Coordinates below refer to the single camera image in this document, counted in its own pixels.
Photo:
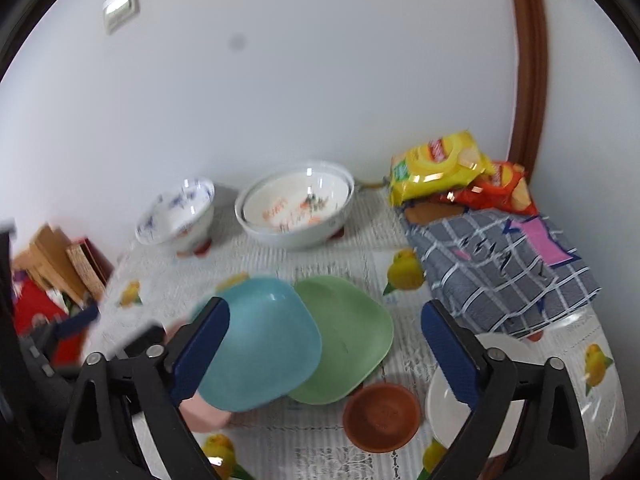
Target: tablecloth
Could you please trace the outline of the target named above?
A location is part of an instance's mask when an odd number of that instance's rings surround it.
[[[92,351],[111,356],[151,320],[168,326],[188,316],[199,301],[212,294],[217,283],[238,272],[270,274],[290,282],[332,274],[366,291],[388,309],[394,320],[392,348],[366,384],[402,384],[424,406],[437,364],[420,332],[419,318],[431,295],[427,285],[383,294],[394,255],[408,247],[384,190],[359,192],[344,237],[314,250],[287,252],[258,245],[244,234],[232,208],[217,209],[212,238],[212,250],[206,256],[187,259],[132,243],[108,284],[100,304],[101,318],[89,332],[84,356]],[[121,306],[122,293],[130,293],[131,284],[137,292],[136,300]],[[597,385],[585,383],[586,351],[597,345],[611,357],[596,313],[590,306],[583,307],[546,328],[539,340],[523,341],[540,362],[558,356],[566,363],[585,425],[591,478],[601,478],[620,458],[626,416],[615,363]],[[341,400],[328,406],[306,406],[283,397],[235,414],[222,433],[231,437],[238,460],[258,480],[415,480],[422,469],[424,449],[433,438],[426,418],[403,448],[371,454],[353,446],[345,435],[345,403]],[[143,416],[134,426],[151,472],[169,478]],[[199,442],[206,437],[194,436]]]

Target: potato chip bag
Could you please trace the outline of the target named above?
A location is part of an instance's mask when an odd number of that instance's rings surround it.
[[[465,130],[416,146],[391,160],[390,201],[405,200],[467,186],[480,174],[493,174],[491,159]]]
[[[496,208],[507,213],[532,216],[538,208],[529,194],[525,170],[511,162],[493,162],[494,174],[481,175],[465,189],[455,189],[433,197],[437,202],[466,205],[471,209]]]

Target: screw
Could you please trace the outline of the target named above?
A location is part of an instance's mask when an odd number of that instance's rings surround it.
[[[100,362],[100,359],[102,359],[102,354],[100,352],[92,352],[87,356],[85,363],[88,365],[95,365]]]
[[[42,371],[47,377],[53,377],[56,374],[56,372],[53,368],[51,368],[50,365],[42,365]]]
[[[164,352],[164,347],[162,345],[151,345],[146,349],[147,357],[160,357]]]
[[[564,368],[564,362],[559,357],[552,357],[551,359],[549,359],[549,364],[556,370],[562,370]]]
[[[486,354],[489,356],[489,359],[492,359],[494,361],[504,361],[505,357],[507,357],[507,354],[505,354],[499,348],[489,348],[486,351]]]

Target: light switch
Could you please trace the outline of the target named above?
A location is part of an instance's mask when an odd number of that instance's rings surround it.
[[[138,12],[138,0],[107,0],[102,6],[104,27],[111,34]]]

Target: brown door frame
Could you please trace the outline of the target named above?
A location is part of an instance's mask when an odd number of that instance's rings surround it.
[[[533,172],[545,119],[548,37],[544,0],[513,0],[518,34],[518,87],[509,160]]]

